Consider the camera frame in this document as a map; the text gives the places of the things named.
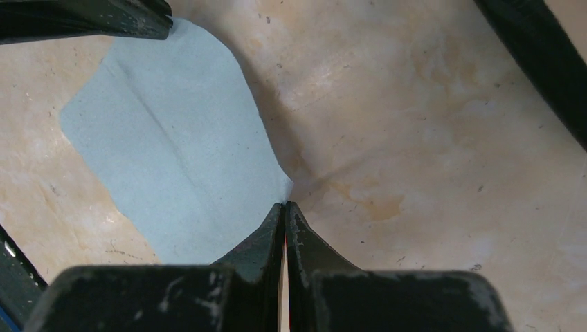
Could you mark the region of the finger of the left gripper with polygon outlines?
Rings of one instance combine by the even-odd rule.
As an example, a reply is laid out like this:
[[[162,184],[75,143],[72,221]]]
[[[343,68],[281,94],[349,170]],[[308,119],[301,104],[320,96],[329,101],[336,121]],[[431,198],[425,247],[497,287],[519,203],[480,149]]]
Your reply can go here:
[[[166,1],[2,1],[1,43],[107,35],[164,40],[173,26]]]

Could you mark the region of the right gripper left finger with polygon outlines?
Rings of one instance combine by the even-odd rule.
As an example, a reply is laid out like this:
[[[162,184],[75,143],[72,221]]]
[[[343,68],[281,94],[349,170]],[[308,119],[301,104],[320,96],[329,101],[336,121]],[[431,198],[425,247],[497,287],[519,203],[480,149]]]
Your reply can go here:
[[[26,331],[278,331],[284,205],[208,265],[76,266],[36,304]]]

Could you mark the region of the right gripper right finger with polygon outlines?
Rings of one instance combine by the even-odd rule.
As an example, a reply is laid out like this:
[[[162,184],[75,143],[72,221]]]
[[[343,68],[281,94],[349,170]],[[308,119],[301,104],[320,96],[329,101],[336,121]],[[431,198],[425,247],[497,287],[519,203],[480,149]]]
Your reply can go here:
[[[363,270],[285,205],[292,331],[511,331],[498,292],[465,271]]]

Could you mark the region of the light blue cleaning cloth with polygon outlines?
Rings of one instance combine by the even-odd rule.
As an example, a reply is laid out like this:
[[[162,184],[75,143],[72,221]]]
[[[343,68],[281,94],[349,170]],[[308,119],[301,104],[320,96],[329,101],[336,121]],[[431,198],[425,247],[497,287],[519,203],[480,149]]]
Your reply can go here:
[[[219,259],[293,187],[235,56],[185,19],[115,38],[60,126],[167,264]]]

